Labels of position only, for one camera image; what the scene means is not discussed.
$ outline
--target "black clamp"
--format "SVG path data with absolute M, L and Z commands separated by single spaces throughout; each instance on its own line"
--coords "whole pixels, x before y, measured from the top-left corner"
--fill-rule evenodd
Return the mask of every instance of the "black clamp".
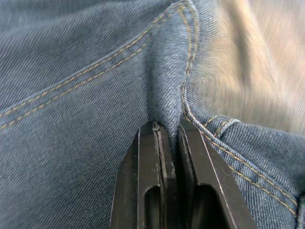
M 256 229 L 230 168 L 192 123 L 180 121 L 178 145 L 174 164 L 164 126 L 139 128 L 117 172 L 110 228 Z

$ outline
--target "yellow stitching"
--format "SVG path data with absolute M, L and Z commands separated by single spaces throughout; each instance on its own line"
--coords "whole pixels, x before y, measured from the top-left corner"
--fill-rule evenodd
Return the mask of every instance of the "yellow stitching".
M 143 32 L 134 42 L 132 42 L 131 44 L 129 44 L 129 45 L 127 45 L 126 47 L 122 48 L 122 49 L 119 50 L 117 53 L 115 53 L 113 56 L 109 57 L 108 59 L 106 59 L 106 60 L 104 60 L 104 61 L 102 61 L 102 62 L 99 62 L 99 63 L 95 64 L 94 66 L 92 66 L 92 67 L 89 68 L 89 69 L 84 70 L 83 72 L 78 73 L 76 76 L 74 76 L 74 77 L 68 79 L 67 81 L 65 81 L 65 82 L 63 82 L 63 83 L 57 85 L 56 87 L 51 88 L 50 90 L 48 90 L 48 91 L 46 91 L 46 92 L 43 92 L 43 93 L 39 94 L 39 95 L 36 96 L 35 98 L 31 98 L 30 100 L 28 100 L 28 101 L 26 101 L 26 102 L 24 102 L 24 103 L 22 103 L 22 104 L 20 104 L 20 105 L 18 105 L 18 106 L 16 106 L 16 107 L 12 108 L 11 110 L 9 110 L 9 111 L 7 111 L 7 112 L 5 112 L 5 113 L 0 114 L 0 118 L 2 118 L 3 116 L 9 115 L 9 114 L 15 112 L 16 110 L 18 110 L 19 108 L 24 107 L 25 105 L 34 102 L 35 100 L 37 100 L 37 99 L 39 99 L 39 98 L 41 98 L 41 97 L 47 95 L 48 93 L 51 93 L 51 92 L 53 92 L 53 91 L 59 89 L 60 87 L 66 85 L 67 83 L 70 83 L 71 81 L 73 81 L 73 80 L 75 80 L 76 78 L 80 77 L 81 75 L 84 75 L 84 74 L 86 74 L 87 72 L 89 72 L 89 71 L 93 70 L 94 68 L 98 67 L 98 66 L 101 65 L 102 63 L 105 63 L 105 62 L 111 60 L 112 58 L 114 58 L 115 56 L 117 56 L 118 54 L 120 54 L 121 52 L 123 52 L 124 50 L 126 50 L 126 49 L 132 47 L 132 46 L 135 45 L 135 44 L 136 44 L 145 34 L 147 34 L 148 31 L 153 27 L 153 25 L 156 24 L 160 19 L 162 19 L 162 18 L 164 17 L 164 15 L 165 15 L 168 11 L 170 11 L 170 10 L 172 10 L 172 9 L 174 9 L 174 8 L 177 8 L 178 6 L 180 6 L 180 5 L 184 4 L 184 3 L 185 3 L 185 1 L 184 1 L 184 2 L 180 2 L 180 3 L 178 3 L 177 5 L 173 6 L 172 8 L 169 8 L 169 9 L 167 9 L 166 11 L 164 11 L 164 13 L 163 13 L 161 16 L 159 16 L 157 19 L 155 19 L 155 20 L 149 25 L 149 27 L 148 27 L 148 28 L 147 28 L 147 29 L 146 29 L 146 30 L 145 30 L 145 31 L 144 31 L 144 32 Z M 180 10 L 180 9 L 184 9 L 184 8 L 185 8 L 185 7 L 180 7 L 179 9 L 175 10 L 174 12 L 176 12 L 176 11 L 178 11 L 178 10 Z
M 226 125 L 228 122 L 232 121 L 233 119 L 232 118 L 229 118 L 227 121 L 223 122 L 220 127 L 218 127 L 218 129 L 216 130 L 214 136 L 218 135 L 219 134 L 219 131 L 221 130 L 221 128 Z
M 196 56 L 196 51 L 197 51 L 197 45 L 198 45 L 198 21 L 197 21 L 197 17 L 195 17 L 196 13 L 194 11 L 194 9 L 192 8 L 192 6 L 190 5 L 190 3 L 187 1 L 186 2 L 188 8 L 190 9 L 190 12 L 192 14 L 192 18 L 193 18 L 193 21 L 194 21 L 194 24 L 195 24 L 195 44 L 194 44 L 194 52 L 193 52 L 193 57 L 192 57 L 192 60 L 191 62 L 194 61 L 195 59 L 195 56 Z
M 270 193 L 267 189 L 259 186 L 257 183 L 254 183 L 252 180 L 250 180 L 249 178 L 245 177 L 243 174 L 237 172 L 234 168 L 232 168 L 231 166 L 229 166 L 231 170 L 233 170 L 235 173 L 237 173 L 239 176 L 241 176 L 242 178 L 244 178 L 245 180 L 249 181 L 251 184 L 257 186 L 258 188 L 260 188 L 262 191 L 266 192 L 268 195 L 270 195 L 271 197 L 273 197 L 274 199 L 276 199 L 278 202 L 280 202 L 281 204 L 283 204 L 286 208 L 288 208 L 289 211 L 292 212 L 293 216 L 296 218 L 296 213 L 288 206 L 286 205 L 284 202 L 282 202 L 278 197 L 276 197 L 275 195 L 273 195 L 272 193 Z
M 186 63 L 186 68 L 185 68 L 185 72 L 188 72 L 189 71 L 189 61 L 191 59 L 191 52 L 192 52 L 192 37 L 191 37 L 191 29 L 190 29 L 190 26 L 188 25 L 187 23 L 187 19 L 185 17 L 185 15 L 180 11 L 180 9 L 178 10 L 185 26 L 186 26 L 186 31 L 187 31 L 187 40 L 188 40 L 188 43 L 189 43 L 189 50 L 188 50 L 188 54 L 187 54 L 187 63 Z
M 188 25 L 188 22 L 187 22 L 187 19 L 185 17 L 185 15 L 179 11 L 179 14 L 185 24 L 185 27 L 186 27 L 186 31 L 187 31 L 187 39 L 188 39 L 188 54 L 187 54 L 187 62 L 186 62 L 186 67 L 185 67 L 185 73 L 186 73 L 186 78 L 189 74 L 189 61 L 190 61 L 190 58 L 191 58 L 191 52 L 192 52 L 192 37 L 191 37 L 191 31 L 190 31 L 190 27 Z M 183 86 L 182 86 L 182 106 L 183 106 L 183 111 L 184 111 L 184 114 L 185 114 L 185 117 L 187 118 L 187 115 L 186 115 L 186 112 L 185 112 L 185 107 L 184 107 L 184 89 L 185 89 L 185 83 L 186 83 L 186 78 L 185 78 L 185 81 L 183 83 Z
M 271 184 L 273 187 L 275 187 L 276 189 L 278 189 L 283 195 L 285 195 L 286 197 L 288 197 L 295 205 L 297 205 L 297 202 L 295 200 L 293 200 L 288 194 L 286 194 L 280 187 L 276 186 L 273 182 L 269 181 L 264 175 L 260 174 L 257 170 L 255 170 L 254 168 L 252 168 L 250 165 L 248 165 L 247 163 L 245 163 L 242 159 L 236 157 L 234 154 L 232 154 L 231 152 L 229 152 L 228 150 L 226 150 L 225 148 L 221 147 L 220 145 L 218 145 L 217 143 L 213 142 L 212 139 L 210 139 L 204 132 L 200 131 L 207 139 L 210 140 L 210 142 L 217 146 L 218 148 L 220 148 L 221 150 L 225 151 L 226 153 L 228 153 L 230 156 L 232 156 L 234 159 L 240 161 L 241 163 L 243 163 L 245 166 L 249 167 L 252 171 L 254 171 L 257 175 L 259 175 L 260 177 L 262 177 L 263 179 L 265 179 L 269 184 Z
M 60 98 L 60 97 L 62 97 L 62 96 L 64 96 L 64 95 L 66 95 L 67 93 L 70 93 L 70 92 L 73 91 L 74 89 L 79 88 L 80 86 L 84 85 L 85 83 L 88 83 L 88 82 L 90 82 L 91 80 L 100 77 L 101 75 L 103 75 L 104 73 L 108 72 L 109 70 L 111 70 L 111 69 L 113 69 L 113 68 L 119 66 L 121 63 L 127 61 L 128 59 L 130 59 L 131 57 L 133 57 L 135 54 L 137 54 L 138 52 L 140 52 L 140 51 L 145 47 L 145 45 L 146 45 L 146 43 L 143 44 L 143 46 L 142 46 L 140 49 L 138 49 L 136 52 L 134 52 L 133 54 L 131 54 L 130 56 L 128 56 L 128 57 L 125 58 L 124 60 L 118 62 L 118 63 L 115 64 L 114 66 L 112 66 L 112 67 L 106 69 L 105 71 L 103 71 L 103 72 L 101 72 L 101 73 L 99 73 L 99 74 L 97 74 L 97 75 L 95 75 L 95 76 L 93 76 L 93 77 L 91 77 L 91 78 L 89 78 L 89 79 L 87 79 L 87 80 L 81 82 L 80 84 L 74 86 L 73 88 L 70 88 L 70 89 L 68 89 L 67 91 L 65 91 L 65 92 L 63 92 L 63 93 L 61 93 L 61 94 L 55 96 L 55 97 L 52 98 L 51 100 L 47 101 L 45 104 L 42 104 L 42 105 L 40 105 L 40 106 L 38 106 L 38 107 L 36 107 L 36 108 L 30 110 L 30 111 L 27 112 L 26 114 L 24 114 L 24 115 L 18 117 L 16 120 L 14 120 L 14 121 L 12 121 L 12 122 L 10 122 L 10 123 L 8 123 L 8 124 L 4 124 L 3 126 L 1 126 L 1 130 L 7 128 L 8 126 L 14 125 L 17 121 L 20 121 L 21 119 L 23 119 L 23 118 L 25 118 L 25 117 L 31 115 L 32 113 L 35 113 L 36 111 L 38 111 L 38 110 L 44 108 L 47 104 L 50 104 L 51 102 L 57 100 L 58 98 Z
M 210 118 L 203 126 L 206 128 L 208 126 L 208 124 L 215 118 L 217 118 L 218 115 L 214 115 L 212 118 Z
M 187 2 L 187 5 L 191 11 L 194 23 L 195 23 L 195 48 L 197 48 L 197 43 L 198 43 L 198 23 L 197 23 L 197 17 L 196 14 L 194 13 L 193 8 L 189 5 L 189 3 Z M 184 112 L 186 113 L 186 109 L 185 109 L 185 105 L 184 105 L 184 95 L 185 95 L 185 84 L 186 84 L 186 80 L 183 83 L 183 93 L 182 93 L 182 103 L 183 103 L 183 108 L 184 108 Z M 186 107 L 188 110 L 188 114 L 193 118 L 193 120 L 195 120 L 198 125 L 205 129 L 205 127 L 196 119 L 196 117 L 192 114 L 192 111 L 188 105 L 188 103 L 186 102 Z M 273 182 L 269 181 L 264 175 L 260 174 L 258 171 L 256 171 L 254 168 L 252 168 L 250 165 L 248 165 L 247 163 L 245 163 L 243 160 L 239 159 L 238 157 L 234 156 L 232 153 L 230 153 L 229 151 L 227 151 L 226 149 L 222 148 L 220 145 L 218 145 L 217 143 L 213 142 L 212 139 L 210 139 L 204 132 L 202 132 L 204 134 L 204 136 L 209 139 L 211 141 L 212 144 L 214 144 L 215 146 L 219 147 L 220 149 L 222 149 L 223 151 L 225 151 L 226 153 L 228 153 L 230 156 L 232 156 L 233 158 L 235 158 L 236 160 L 240 161 L 241 163 L 243 163 L 244 165 L 246 165 L 247 167 L 249 167 L 252 171 L 254 171 L 257 175 L 259 175 L 260 177 L 262 177 L 263 179 L 265 179 L 269 184 L 271 184 L 273 187 L 275 187 L 276 189 L 278 189 L 283 195 L 285 195 L 286 197 L 288 197 L 295 205 L 297 205 L 297 202 L 295 200 L 293 200 L 288 194 L 286 194 L 280 187 L 276 186 Z

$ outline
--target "jeans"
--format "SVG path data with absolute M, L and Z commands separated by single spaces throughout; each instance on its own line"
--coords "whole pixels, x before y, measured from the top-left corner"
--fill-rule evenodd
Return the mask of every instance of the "jeans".
M 258 228 L 305 228 L 302 131 L 239 121 L 203 93 L 220 90 L 202 74 L 218 7 L 0 1 L 1 229 L 108 228 L 137 128 L 163 123 L 175 154 L 180 118 L 229 165 Z

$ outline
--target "beige fabric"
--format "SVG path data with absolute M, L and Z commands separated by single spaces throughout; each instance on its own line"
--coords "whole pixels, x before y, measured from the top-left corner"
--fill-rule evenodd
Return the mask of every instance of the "beige fabric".
M 305 134 L 304 1 L 219 0 L 202 96 L 219 115 Z

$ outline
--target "seam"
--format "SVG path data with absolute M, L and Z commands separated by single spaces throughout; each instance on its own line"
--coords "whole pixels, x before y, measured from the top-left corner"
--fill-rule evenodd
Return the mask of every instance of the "seam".
M 245 177 L 243 174 L 237 172 L 234 168 L 232 168 L 231 166 L 229 166 L 229 168 L 234 171 L 236 174 L 238 174 L 240 177 L 242 177 L 243 179 L 249 181 L 251 184 L 255 185 L 256 187 L 258 187 L 259 189 L 261 189 L 262 191 L 266 192 L 268 195 L 270 195 L 271 197 L 275 198 L 278 202 L 280 202 L 282 205 L 284 205 L 286 208 L 288 208 L 288 210 L 293 214 L 293 216 L 296 218 L 296 212 L 293 211 L 287 204 L 285 204 L 284 202 L 282 202 L 278 197 L 276 197 L 275 195 L 273 195 L 272 193 L 270 193 L 267 189 L 265 189 L 264 187 L 259 186 L 257 183 L 254 183 L 252 180 L 250 180 L 249 178 Z
M 193 21 L 195 24 L 195 46 L 194 46 L 194 54 L 193 54 L 193 58 L 192 61 L 195 58 L 195 51 L 197 49 L 197 43 L 198 43 L 198 23 L 197 23 L 197 18 L 196 18 L 196 14 L 192 8 L 192 6 L 190 6 L 190 4 L 187 2 L 187 5 L 191 11 L 192 17 L 193 17 Z M 186 90 L 185 90 L 185 85 L 186 85 L 186 80 L 187 77 L 189 75 L 189 71 L 186 72 L 186 79 L 183 83 L 183 92 L 182 92 L 182 103 L 183 103 L 183 109 L 184 109 L 184 113 L 186 114 L 186 119 L 190 121 L 188 115 L 193 118 L 193 120 L 196 121 L 196 123 L 202 128 L 205 129 L 205 127 L 196 119 L 196 117 L 192 114 L 192 111 L 187 103 L 187 101 L 184 101 L 184 97 L 186 96 Z M 219 147 L 220 149 L 222 149 L 223 151 L 225 151 L 226 153 L 228 153 L 230 156 L 232 156 L 234 159 L 240 161 L 241 163 L 243 163 L 244 165 L 246 165 L 247 167 L 249 167 L 252 171 L 254 171 L 257 175 L 259 175 L 260 177 L 262 177 L 264 180 L 266 180 L 269 184 L 271 184 L 273 187 L 275 187 L 276 189 L 278 189 L 283 195 L 285 195 L 286 197 L 288 197 L 296 206 L 297 206 L 297 202 L 295 200 L 293 200 L 286 192 L 284 192 L 280 187 L 278 187 L 277 185 L 275 185 L 273 182 L 271 182 L 270 180 L 268 180 L 264 175 L 262 175 L 261 173 L 259 173 L 257 170 L 255 170 L 254 168 L 252 168 L 250 165 L 248 165 L 247 163 L 245 163 L 243 160 L 239 159 L 238 157 L 236 157 L 234 154 L 232 154 L 231 152 L 229 152 L 228 150 L 224 149 L 223 147 L 221 147 L 220 145 L 218 145 L 217 143 L 215 143 L 211 138 L 209 138 L 203 131 L 201 131 L 203 133 L 203 135 L 210 140 L 210 142 L 212 144 L 214 144 L 215 146 Z
M 214 115 L 213 117 L 211 117 L 203 126 L 206 128 L 208 126 L 208 124 L 213 121 L 215 118 L 217 118 L 218 115 Z
M 51 88 L 50 90 L 48 90 L 48 91 L 46 91 L 46 92 L 43 92 L 43 93 L 37 95 L 36 97 L 31 98 L 31 99 L 25 101 L 24 103 L 22 103 L 22 104 L 20 104 L 20 105 L 18 105 L 18 106 L 15 106 L 14 108 L 12 108 L 12 109 L 10 109 L 10 110 L 8 110 L 8 111 L 6 111 L 6 112 L 0 114 L 0 118 L 2 118 L 2 117 L 4 117 L 4 116 L 7 116 L 7 115 L 9 115 L 9 114 L 11 114 L 11 113 L 17 111 L 19 108 L 22 108 L 22 107 L 24 107 L 25 105 L 30 104 L 30 103 L 32 103 L 32 102 L 38 100 L 38 99 L 41 98 L 41 97 L 44 97 L 45 95 L 47 95 L 47 94 L 49 94 L 49 93 L 51 93 L 51 92 L 53 92 L 53 91 L 56 91 L 57 89 L 61 88 L 62 86 L 66 85 L 66 84 L 68 84 L 68 83 L 70 83 L 70 82 L 72 82 L 72 81 L 75 80 L 76 78 L 78 78 L 78 77 L 80 77 L 80 76 L 86 74 L 87 72 L 90 72 L 91 70 L 95 69 L 95 68 L 98 67 L 99 65 L 101 65 L 101 64 L 103 64 L 103 63 L 105 63 L 105 62 L 111 60 L 112 58 L 114 58 L 115 56 L 117 56 L 118 54 L 120 54 L 121 52 L 123 52 L 124 50 L 126 50 L 126 49 L 128 49 L 128 48 L 134 46 L 134 45 L 135 45 L 135 44 L 136 44 L 145 34 L 148 33 L 148 31 L 154 26 L 154 24 L 156 24 L 159 20 L 161 20 L 161 19 L 165 16 L 165 14 L 166 14 L 168 11 L 170 11 L 170 10 L 172 10 L 172 9 L 174 9 L 174 8 L 177 8 L 178 6 L 180 6 L 180 5 L 184 4 L 184 3 L 185 3 L 185 1 L 184 1 L 184 2 L 180 2 L 180 3 L 178 3 L 177 5 L 175 5 L 175 6 L 171 7 L 171 8 L 168 8 L 167 10 L 165 10 L 165 11 L 163 12 L 163 14 L 162 14 L 161 16 L 159 16 L 157 19 L 155 19 L 155 20 L 148 26 L 148 28 L 147 28 L 147 29 L 146 29 L 146 30 L 145 30 L 145 31 L 144 31 L 135 41 L 133 41 L 131 44 L 127 45 L 126 47 L 122 48 L 121 50 L 119 50 L 117 53 L 115 53 L 115 54 L 112 55 L 111 57 L 107 58 L 107 59 L 104 60 L 104 61 L 101 61 L 101 62 L 99 62 L 99 63 L 96 63 L 96 64 L 95 64 L 94 66 L 92 66 L 91 68 L 86 69 L 86 70 L 84 70 L 84 71 L 78 73 L 76 76 L 74 76 L 74 77 L 72 77 L 72 78 L 66 80 L 65 82 L 63 82 L 63 83 L 57 85 L 56 87 L 53 87 L 53 88 Z
M 222 128 L 224 125 L 226 125 L 228 122 L 232 121 L 232 120 L 233 120 L 232 118 L 229 118 L 227 121 L 223 122 L 223 123 L 218 127 L 218 129 L 216 130 L 214 136 L 219 135 L 219 132 L 220 132 L 221 128 Z
M 277 185 L 275 185 L 273 182 L 271 182 L 270 180 L 268 180 L 263 174 L 259 173 L 256 169 L 252 168 L 250 165 L 248 165 L 247 163 L 245 163 L 242 159 L 236 157 L 234 154 L 232 154 L 231 152 L 229 152 L 228 150 L 226 150 L 225 148 L 221 147 L 220 145 L 218 145 L 217 143 L 213 142 L 211 138 L 209 138 L 203 131 L 200 131 L 208 140 L 210 140 L 210 142 L 215 145 L 216 147 L 218 147 L 219 149 L 225 151 L 227 154 L 229 154 L 230 156 L 232 156 L 234 159 L 238 160 L 239 162 L 241 162 L 242 164 L 244 164 L 245 166 L 247 166 L 248 168 L 250 168 L 253 172 L 255 172 L 257 175 L 259 175 L 261 178 L 263 178 L 264 180 L 266 180 L 270 185 L 272 185 L 273 187 L 275 187 L 277 190 L 279 190 L 284 196 L 286 196 L 287 198 L 289 198 L 296 206 L 297 206 L 297 202 L 295 200 L 293 200 L 286 192 L 284 192 L 280 187 L 278 187 Z
M 299 206 L 297 210 L 297 229 L 305 229 L 305 196 L 303 194 L 298 197 L 298 202 Z
M 186 109 L 184 107 L 184 96 L 183 95 L 184 95 L 184 92 L 185 92 L 185 84 L 186 84 L 187 76 L 189 74 L 189 65 L 190 65 L 191 56 L 192 56 L 192 36 L 191 36 L 191 29 L 190 29 L 190 26 L 187 22 L 187 19 L 186 19 L 185 15 L 181 11 L 179 11 L 179 14 L 180 14 L 180 17 L 183 20 L 183 23 L 186 27 L 187 40 L 188 40 L 188 53 L 187 53 L 187 62 L 186 62 L 186 67 L 185 67 L 186 77 L 185 77 L 185 81 L 183 82 L 183 85 L 182 85 L 182 106 L 183 106 L 183 112 L 185 114 L 185 117 L 187 118 Z
M 179 6 L 179 5 L 183 4 L 183 3 L 185 3 L 185 2 L 181 2 L 181 3 L 177 4 L 175 7 L 172 7 L 172 9 L 173 9 L 173 8 L 176 8 L 177 6 Z M 182 10 L 182 9 L 184 9 L 184 8 L 185 8 L 185 7 L 180 7 L 179 9 L 175 10 L 174 12 L 179 11 L 179 10 Z M 160 16 L 159 18 L 157 18 L 151 25 L 153 25 L 153 24 L 155 24 L 155 22 L 159 21 L 164 15 L 165 15 L 165 14 L 163 14 L 162 16 Z M 2 126 L 0 127 L 0 130 L 4 130 L 4 129 L 7 128 L 7 127 L 13 126 L 13 125 L 16 124 L 18 121 L 20 121 L 20 120 L 22 120 L 22 119 L 28 117 L 29 115 L 35 113 L 36 111 L 38 111 L 38 110 L 44 108 L 46 105 L 48 105 L 48 104 L 54 102 L 55 100 L 57 100 L 57 99 L 59 99 L 59 98 L 65 96 L 66 94 L 68 94 L 68 93 L 70 93 L 71 91 L 73 91 L 73 90 L 79 88 L 80 86 L 84 85 L 85 83 L 88 83 L 88 82 L 90 82 L 91 80 L 94 80 L 94 79 L 100 77 L 101 75 L 103 75 L 104 73 L 108 72 L 109 70 L 111 70 L 111 69 L 113 69 L 113 68 L 119 66 L 121 63 L 127 61 L 128 59 L 130 59 L 131 57 L 133 57 L 135 54 L 137 54 L 138 52 L 140 52 L 140 51 L 146 46 L 146 44 L 147 44 L 147 43 L 143 44 L 142 47 L 141 47 L 140 49 L 138 49 L 136 52 L 134 52 L 133 54 L 131 54 L 130 56 L 128 56 L 128 57 L 125 58 L 124 60 L 118 62 L 118 63 L 115 64 L 114 66 L 112 66 L 112 67 L 106 69 L 105 71 L 103 71 L 103 72 L 101 72 L 101 73 L 99 73 L 99 74 L 97 74 L 97 75 L 95 75 L 95 76 L 93 76 L 93 77 L 91 77 L 91 78 L 89 78 L 89 79 L 87 79 L 87 80 L 85 80 L 85 81 L 79 83 L 78 85 L 76 85 L 76 86 L 74 86 L 74 87 L 68 89 L 67 91 L 65 91 L 65 92 L 63 92 L 63 93 L 61 93 L 61 94 L 55 96 L 54 98 L 52 98 L 51 100 L 47 101 L 46 103 L 41 104 L 40 106 L 38 106 L 38 107 L 36 107 L 36 108 L 34 108 L 34 109 L 28 111 L 28 112 L 25 113 L 24 115 L 18 117 L 16 120 L 13 120 L 13 121 L 11 121 L 11 122 L 9 122 L 9 123 L 6 123 L 6 124 L 2 125 Z

